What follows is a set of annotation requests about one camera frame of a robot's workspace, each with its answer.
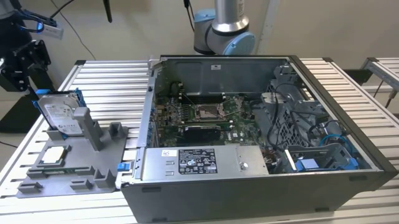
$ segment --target blue latch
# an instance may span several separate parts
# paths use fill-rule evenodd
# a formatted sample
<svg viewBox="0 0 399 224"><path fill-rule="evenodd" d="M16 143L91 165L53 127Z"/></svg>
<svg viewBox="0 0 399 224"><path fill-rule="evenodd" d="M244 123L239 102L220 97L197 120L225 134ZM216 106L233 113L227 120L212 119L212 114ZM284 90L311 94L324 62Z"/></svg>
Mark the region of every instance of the blue latch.
<svg viewBox="0 0 399 224"><path fill-rule="evenodd" d="M117 172L129 171L131 170L131 164L128 162L121 162L117 164L116 167Z"/></svg>
<svg viewBox="0 0 399 224"><path fill-rule="evenodd" d="M50 92L50 90L44 90L44 89L36 90L36 95L42 96L42 95L46 95L49 92Z"/></svg>

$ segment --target black cable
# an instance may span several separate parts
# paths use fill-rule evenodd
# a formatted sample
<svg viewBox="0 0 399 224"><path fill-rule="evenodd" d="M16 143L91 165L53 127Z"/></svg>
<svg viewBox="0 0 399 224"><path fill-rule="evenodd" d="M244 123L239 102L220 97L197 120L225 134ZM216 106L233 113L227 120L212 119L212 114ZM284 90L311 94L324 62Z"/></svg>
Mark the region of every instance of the black cable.
<svg viewBox="0 0 399 224"><path fill-rule="evenodd" d="M387 104L385 104L385 108L388 108L388 106L391 104L391 100L392 100L392 98L388 99Z"/></svg>
<svg viewBox="0 0 399 224"><path fill-rule="evenodd" d="M381 81L380 81L380 84L379 84L379 86L377 86L377 88L376 88L376 91L375 91L375 93L373 93L373 96L372 96L373 98L375 98L375 96L376 96L376 94L377 94L377 92L379 92L379 90L380 90L380 86L381 86L383 82L384 82L384 81L381 80Z"/></svg>
<svg viewBox="0 0 399 224"><path fill-rule="evenodd" d="M52 4L54 5L54 7L57 8L57 5L56 5L54 1L50 0L50 2L52 2ZM69 23L68 19L65 18L63 12L60 12L60 15L61 15L61 17L64 18L64 20L67 21L67 23L69 24L69 26L71 26L71 28L72 28L72 30L73 30L73 32L75 32L77 38L79 38L79 41L80 41L81 45L84 46L84 48L87 49L87 51L88 51L89 54L92 55L93 59L97 60L96 57L95 57L95 55L93 55L93 53L92 53L92 51L88 49L88 47L87 47L85 44L83 43L83 40L81 40L81 38L80 38L80 35L79 35L79 33L76 32L76 30L75 30L72 24Z"/></svg>
<svg viewBox="0 0 399 224"><path fill-rule="evenodd" d="M188 20L189 20L191 29L192 29L192 31L193 31L193 25L192 25L191 16L189 16L189 11L188 11L188 8L189 8L189 9L191 9L192 20L193 20L193 12L192 12L192 7L191 7L191 2L189 2L189 0L183 0L183 4L184 4L184 8L185 8L187 15L188 15Z"/></svg>
<svg viewBox="0 0 399 224"><path fill-rule="evenodd" d="M191 6L191 2L188 1L189 4L189 10L191 10L191 16L192 16L192 20L193 20L193 12L192 12L192 6Z"/></svg>
<svg viewBox="0 0 399 224"><path fill-rule="evenodd" d="M188 15L188 20L189 20L191 29L192 29L192 31L193 31L193 25L192 25L192 21L191 21L191 16L189 16L188 8L185 8L185 10L187 10L187 15Z"/></svg>
<svg viewBox="0 0 399 224"><path fill-rule="evenodd" d="M275 150L277 149L279 151L283 151L281 148L280 148L275 143L272 143L272 141L269 140L269 135L271 135L272 130L273 130L273 128L275 128L277 112L279 112L279 100L277 100L277 98L276 98L276 93L275 93L275 114L273 114L272 125L271 125L269 128L268 128L265 138L267 138L268 144L272 146L272 148L273 148Z"/></svg>
<svg viewBox="0 0 399 224"><path fill-rule="evenodd" d="M12 145L12 144L8 144L8 143L5 143L5 142L2 142L2 141L0 141L0 144L17 148L17 146L14 146L14 145Z"/></svg>
<svg viewBox="0 0 399 224"><path fill-rule="evenodd" d="M69 0L57 10L56 12L49 16L49 18L52 19L57 13L63 10L63 8L65 8L67 5L69 5L75 0Z"/></svg>
<svg viewBox="0 0 399 224"><path fill-rule="evenodd" d="M291 84L291 83L281 83L281 84L279 84L279 85L275 87L275 91L276 91L276 89L277 89L281 85L291 85L291 86L295 86L295 87L297 88L297 86L293 85L293 84Z"/></svg>
<svg viewBox="0 0 399 224"><path fill-rule="evenodd" d="M336 122L336 124L337 124L337 126L340 126L340 122L339 122L339 120L328 120L327 122L325 122L325 124L324 124L324 126L317 126L317 125L313 125L313 126L311 126L311 128L309 128L309 130L307 131L308 133L311 133L312 132L312 130L317 127L317 128L325 128L328 125L329 125L329 123L331 122Z"/></svg>

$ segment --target metal rail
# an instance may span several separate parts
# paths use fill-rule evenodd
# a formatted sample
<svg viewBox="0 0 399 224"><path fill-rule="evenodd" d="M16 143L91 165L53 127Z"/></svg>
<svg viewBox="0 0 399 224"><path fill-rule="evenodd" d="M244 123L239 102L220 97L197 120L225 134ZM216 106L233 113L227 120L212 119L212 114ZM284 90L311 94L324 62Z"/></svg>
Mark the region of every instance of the metal rail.
<svg viewBox="0 0 399 224"><path fill-rule="evenodd" d="M301 59L371 141L399 169L399 121L335 63ZM60 90L83 91L92 116L101 125L120 121L129 127L124 161L135 158L147 61L88 61L76 65ZM135 223L121 192L17 199L16 187L48 139L40 117L0 173L0 223ZM399 176L379 190L359 193L335 212L241 219L239 223L393 223L399 220Z"/></svg>
<svg viewBox="0 0 399 224"><path fill-rule="evenodd" d="M367 58L361 69L368 69L372 73L399 91L399 58Z"/></svg>

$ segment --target white wall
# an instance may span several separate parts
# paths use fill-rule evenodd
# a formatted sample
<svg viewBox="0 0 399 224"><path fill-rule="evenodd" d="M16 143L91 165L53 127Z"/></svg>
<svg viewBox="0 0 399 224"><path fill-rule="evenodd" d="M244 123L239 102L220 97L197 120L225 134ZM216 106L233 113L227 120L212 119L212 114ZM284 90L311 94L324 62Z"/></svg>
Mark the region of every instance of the white wall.
<svg viewBox="0 0 399 224"><path fill-rule="evenodd" d="M49 0L20 0L24 8L50 15ZM67 0L54 0L63 5ZM191 0L193 11L213 7L213 0ZM259 37L268 0L247 0L249 30ZM145 60L149 55L192 54L193 34L181 0L111 0L113 23L108 23L101 0L76 0L63 14L72 23L97 60ZM60 15L54 17L65 32L63 40L36 35L48 46L49 73L56 84L64 80L77 59L92 57Z"/></svg>
<svg viewBox="0 0 399 224"><path fill-rule="evenodd" d="M331 57L359 68L367 57L399 57L399 0L280 0L261 54Z"/></svg>

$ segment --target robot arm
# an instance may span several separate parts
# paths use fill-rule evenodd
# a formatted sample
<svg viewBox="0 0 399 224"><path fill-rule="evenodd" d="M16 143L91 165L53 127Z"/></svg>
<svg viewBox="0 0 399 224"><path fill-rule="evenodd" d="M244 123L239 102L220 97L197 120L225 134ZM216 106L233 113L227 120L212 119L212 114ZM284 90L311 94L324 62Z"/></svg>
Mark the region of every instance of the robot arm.
<svg viewBox="0 0 399 224"><path fill-rule="evenodd" d="M255 35L248 32L244 0L215 0L215 9L197 11L193 17L193 49L204 55L248 55Z"/></svg>

